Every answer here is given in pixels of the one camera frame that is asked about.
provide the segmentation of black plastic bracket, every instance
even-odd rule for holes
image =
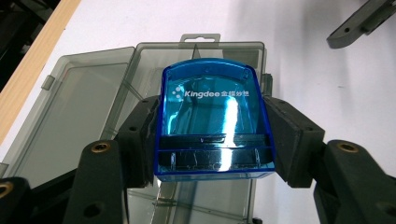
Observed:
[[[332,49],[344,48],[361,35],[369,35],[395,12],[395,0],[369,0],[330,34],[327,43]]]

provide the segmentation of gray plastic clip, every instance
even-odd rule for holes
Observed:
[[[45,90],[45,91],[49,91],[50,87],[53,84],[53,81],[55,81],[55,77],[53,77],[52,75],[48,75],[46,77],[46,80],[44,80],[43,85],[41,85],[41,89]]]

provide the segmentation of brass insert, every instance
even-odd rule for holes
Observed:
[[[0,199],[6,197],[13,189],[14,185],[11,182],[0,183]]]

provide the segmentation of plastic compartment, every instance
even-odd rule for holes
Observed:
[[[133,54],[126,48],[60,58],[6,155],[7,175],[34,188],[76,169],[82,149],[108,136],[105,123]]]

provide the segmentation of black metal arm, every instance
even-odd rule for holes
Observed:
[[[297,109],[271,97],[264,101],[276,142],[276,172],[292,188],[317,181],[321,223],[396,223],[396,181],[363,147],[342,140],[323,144],[324,131]],[[22,178],[2,179],[0,223],[124,223],[125,190],[152,182],[157,105],[157,97],[141,101],[115,140],[84,148],[76,171],[33,190]]]
[[[332,49],[344,48],[369,35],[395,12],[395,0],[369,0],[330,34],[327,43]]]

